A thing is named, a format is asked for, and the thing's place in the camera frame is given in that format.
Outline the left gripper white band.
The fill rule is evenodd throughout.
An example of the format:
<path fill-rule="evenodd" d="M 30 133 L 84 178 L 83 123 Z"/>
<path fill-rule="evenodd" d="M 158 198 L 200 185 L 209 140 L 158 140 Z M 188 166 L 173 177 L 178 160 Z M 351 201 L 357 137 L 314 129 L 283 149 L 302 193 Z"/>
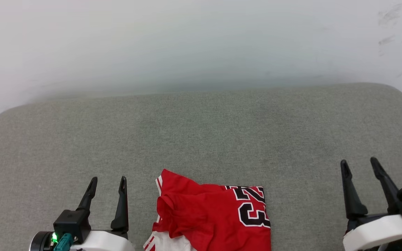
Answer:
<path fill-rule="evenodd" d="M 89 211 L 91 200 L 95 197 L 98 177 L 91 179 L 77 210 Z M 129 231 L 127 179 L 121 177 L 119 184 L 119 200 L 115 218 L 111 222 L 111 232 L 127 233 Z M 70 251 L 135 251 L 133 244 L 126 238 L 107 231 L 91 231 L 82 244 L 74 244 Z"/>

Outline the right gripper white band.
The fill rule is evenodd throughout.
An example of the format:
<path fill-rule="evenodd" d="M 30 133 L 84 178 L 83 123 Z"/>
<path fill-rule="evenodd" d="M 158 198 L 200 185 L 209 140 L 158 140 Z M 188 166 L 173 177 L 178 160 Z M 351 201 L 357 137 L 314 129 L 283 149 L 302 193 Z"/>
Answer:
<path fill-rule="evenodd" d="M 345 159 L 340 162 L 347 230 L 343 237 L 345 251 L 402 251 L 402 213 L 399 189 L 376 157 L 370 162 L 375 177 L 381 183 L 388 214 L 367 215 L 352 182 L 352 173 Z"/>

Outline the red and white basketball jersey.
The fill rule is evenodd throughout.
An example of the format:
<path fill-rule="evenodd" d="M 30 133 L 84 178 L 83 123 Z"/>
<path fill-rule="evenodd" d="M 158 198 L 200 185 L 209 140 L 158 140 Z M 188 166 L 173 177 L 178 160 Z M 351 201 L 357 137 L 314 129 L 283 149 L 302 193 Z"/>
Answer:
<path fill-rule="evenodd" d="M 198 184 L 164 169 L 144 251 L 271 251 L 261 186 Z"/>

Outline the grey fabric sofa cushion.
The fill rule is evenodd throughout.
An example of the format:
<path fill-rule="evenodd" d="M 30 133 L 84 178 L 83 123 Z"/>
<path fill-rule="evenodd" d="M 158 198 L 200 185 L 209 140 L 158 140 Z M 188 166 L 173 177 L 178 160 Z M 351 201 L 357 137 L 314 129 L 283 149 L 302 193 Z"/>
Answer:
<path fill-rule="evenodd" d="M 370 158 L 402 188 L 402 93 L 381 84 L 187 92 L 24 105 L 0 114 L 0 251 L 28 251 L 98 177 L 90 224 L 108 230 L 127 178 L 136 250 L 163 169 L 199 184 L 261 185 L 274 251 L 341 251 L 340 162 L 369 213 L 387 209 Z"/>

